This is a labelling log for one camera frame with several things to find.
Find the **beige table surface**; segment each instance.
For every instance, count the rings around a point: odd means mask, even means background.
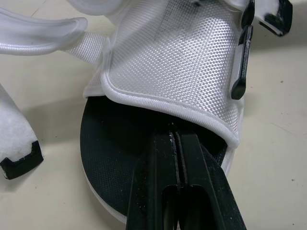
[[[255,25],[248,63],[242,142],[229,183],[248,230],[307,230],[307,1],[292,0],[291,33]],[[65,0],[0,0],[36,18],[84,16],[88,31],[109,34],[103,16]],[[90,64],[55,52],[0,55],[0,82],[33,127],[45,156],[12,181],[0,176],[0,230],[124,230],[97,201],[83,174],[80,123]]]

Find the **black rubber disc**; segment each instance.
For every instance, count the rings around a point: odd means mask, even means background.
[[[97,194],[127,216],[131,180],[144,144],[157,129],[174,123],[193,130],[201,144],[222,164],[227,144],[213,132],[163,113],[115,103],[107,97],[88,98],[81,125],[81,157]]]

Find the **white woven fabric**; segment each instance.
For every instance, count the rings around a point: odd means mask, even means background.
[[[102,92],[199,124],[236,148],[242,105],[228,92],[238,22],[215,0],[133,0],[103,48]]]

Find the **black plastic buckle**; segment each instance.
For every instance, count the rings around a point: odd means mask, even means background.
[[[276,15],[266,14],[264,16],[264,21],[266,21],[269,25],[272,25],[279,32],[275,32],[268,25],[259,22],[260,25],[271,31],[273,34],[282,37],[289,33],[292,25],[292,15],[293,15],[293,6],[289,0],[278,0],[279,8]]]
[[[135,168],[127,230],[245,230],[226,176],[194,132],[154,134]]]
[[[38,141],[35,141],[32,143],[32,150],[30,154],[16,162],[12,162],[10,159],[5,158],[0,162],[0,167],[4,171],[5,177],[8,180],[11,180],[31,171],[41,162],[43,162],[43,160],[44,159],[40,150],[39,143]]]
[[[250,43],[253,36],[253,26],[247,25],[241,33],[239,39],[239,46],[243,46],[241,61],[239,64],[239,76],[231,89],[231,98],[240,100],[246,90],[246,73],[248,68],[248,56],[250,50]]]

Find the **white strap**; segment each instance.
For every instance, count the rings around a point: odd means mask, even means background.
[[[85,32],[78,42],[64,47],[62,51],[94,64],[101,54],[105,39],[102,35]]]

